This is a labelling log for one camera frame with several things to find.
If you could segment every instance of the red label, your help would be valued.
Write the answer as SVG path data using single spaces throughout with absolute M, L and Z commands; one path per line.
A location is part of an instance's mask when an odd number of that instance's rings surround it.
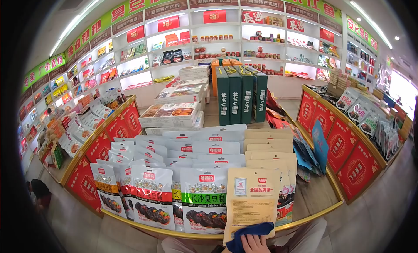
M 155 149 L 151 148 L 150 146 L 147 146 L 147 149 L 152 151 L 152 152 L 155 152 Z
M 325 139 L 328 136 L 329 131 L 331 130 L 332 123 L 334 122 L 335 115 L 327 109 L 323 104 L 316 104 L 315 112 L 313 113 L 313 120 L 311 121 L 311 126 L 309 127 L 309 133 L 312 132 L 312 129 L 315 126 L 316 120 L 319 120 L 321 124 L 322 132 L 324 133 Z
M 193 152 L 192 146 L 181 147 L 182 152 Z
M 227 22 L 226 10 L 214 10 L 203 12 L 203 23 Z
M 299 32 L 305 32 L 305 22 L 300 21 L 300 20 L 296 20 L 296 19 L 292 19 L 292 18 L 287 18 L 287 28 L 294 30 L 294 31 L 299 31 Z
M 168 31 L 171 29 L 179 28 L 179 27 L 180 27 L 180 20 L 178 16 L 173 16 L 173 17 L 162 19 L 162 20 L 158 20 L 158 32 Z
M 211 154 L 222 154 L 222 148 L 209 148 Z
M 347 198 L 352 199 L 361 192 L 373 175 L 379 174 L 379 169 L 372 154 L 361 141 L 358 141 L 342 169 L 337 173 Z
M 91 172 L 90 162 L 85 156 L 81 157 L 65 185 L 93 210 L 101 212 L 101 203 L 97 193 L 96 183 L 94 182 L 93 173 Z
M 151 172 L 144 172 L 144 178 L 154 180 L 155 179 L 155 174 L 151 173 Z
M 215 175 L 200 175 L 199 176 L 200 182 L 214 182 L 215 181 Z
M 335 173 L 341 168 L 348 155 L 353 150 L 358 137 L 343 124 L 342 120 L 335 118 L 335 123 L 327 137 L 328 162 Z
M 312 118 L 314 117 L 316 100 L 304 91 L 300 103 L 298 121 L 307 132 L 311 132 L 309 126 L 311 125 Z
M 210 141 L 222 141 L 222 137 L 218 136 L 218 137 L 209 137 Z

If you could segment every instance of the shelf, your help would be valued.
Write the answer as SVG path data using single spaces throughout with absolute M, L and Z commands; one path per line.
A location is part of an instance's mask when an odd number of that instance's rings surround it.
M 229 26 L 229 25 L 239 25 L 239 22 L 216 22 L 216 23 L 204 23 L 196 24 L 190 26 L 191 29 L 201 28 L 201 27 L 210 27 L 210 26 Z
M 249 43 L 256 43 L 256 44 L 274 44 L 278 46 L 285 46 L 285 43 L 281 42 L 273 42 L 273 41 L 257 41 L 257 40 L 243 40 L 243 42 L 249 42 Z
M 215 44 L 215 43 L 241 43 L 241 40 L 216 40 L 216 41 L 198 41 L 193 42 L 193 45 L 204 45 L 204 44 Z
M 174 46 L 170 46 L 170 47 L 165 47 L 162 49 L 156 49 L 154 51 L 151 51 L 151 53 L 157 54 L 157 53 L 163 53 L 165 51 L 172 51 L 173 49 L 179 49 L 179 48 L 183 48 L 183 47 L 189 47 L 190 46 L 190 42 L 189 43 L 184 43 L 184 44 L 177 44 Z

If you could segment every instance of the floor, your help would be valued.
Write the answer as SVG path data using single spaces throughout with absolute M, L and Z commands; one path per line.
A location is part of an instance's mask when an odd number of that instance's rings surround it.
M 298 100 L 279 100 L 295 118 Z M 356 201 L 343 204 L 325 216 L 327 230 L 318 253 L 382 252 L 401 223 L 417 186 L 418 171 L 413 165 L 407 141 L 393 165 Z M 26 178 L 39 178 L 53 194 L 46 218 L 69 253 L 163 253 L 161 240 L 131 228 L 111 217 L 103 219 L 87 210 L 60 187 L 34 158 Z M 196 245 L 210 253 L 212 246 Z

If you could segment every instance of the green signboard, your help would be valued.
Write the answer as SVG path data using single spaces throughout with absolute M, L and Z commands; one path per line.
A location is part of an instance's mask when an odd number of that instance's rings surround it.
M 372 47 L 372 49 L 378 52 L 378 42 L 365 29 L 363 29 L 362 26 L 360 26 L 348 15 L 347 28 L 354 32 L 360 39 L 365 41 L 370 47 Z
M 65 53 L 60 53 L 54 57 L 49 58 L 46 61 L 43 61 L 41 64 L 34 67 L 30 70 L 24 80 L 24 86 L 22 88 L 22 93 L 24 93 L 32 84 L 37 82 L 40 78 L 44 77 L 46 74 L 51 71 L 56 70 L 57 68 L 65 65 Z

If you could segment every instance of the ceiling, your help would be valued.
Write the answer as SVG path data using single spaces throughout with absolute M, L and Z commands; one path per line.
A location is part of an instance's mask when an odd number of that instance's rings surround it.
M 39 63 L 49 58 L 49 53 L 58 41 L 59 36 L 65 27 L 71 22 L 71 20 L 79 14 L 87 5 L 93 0 L 61 0 L 56 6 L 56 10 L 51 14 L 51 17 L 45 21 L 43 27 L 38 33 L 35 39 L 34 47 L 29 55 L 26 71 L 32 69 Z M 75 38 L 80 35 L 84 29 L 90 25 L 94 20 L 105 14 L 115 5 L 125 0 L 104 0 L 98 6 L 96 6 L 81 22 L 70 32 L 68 37 L 63 41 L 60 47 L 55 53 L 64 52 L 67 47 L 72 43 Z M 352 18 L 361 17 L 363 20 L 360 25 L 367 30 L 373 37 L 376 37 L 379 44 L 379 58 L 380 62 L 385 61 L 386 55 L 394 57 L 394 62 L 398 69 L 403 68 L 401 72 L 406 76 L 412 77 L 415 85 L 418 84 L 417 76 L 417 56 L 410 44 L 409 38 L 400 24 L 397 15 L 387 6 L 385 0 L 353 0 L 357 3 L 369 16 L 370 18 L 379 25 L 381 30 L 384 32 L 393 49 L 383 42 L 378 33 L 369 25 L 365 18 L 361 16 L 350 4 L 350 0 L 326 0 L 341 9 L 347 15 Z M 394 39 L 395 36 L 400 37 L 399 41 Z

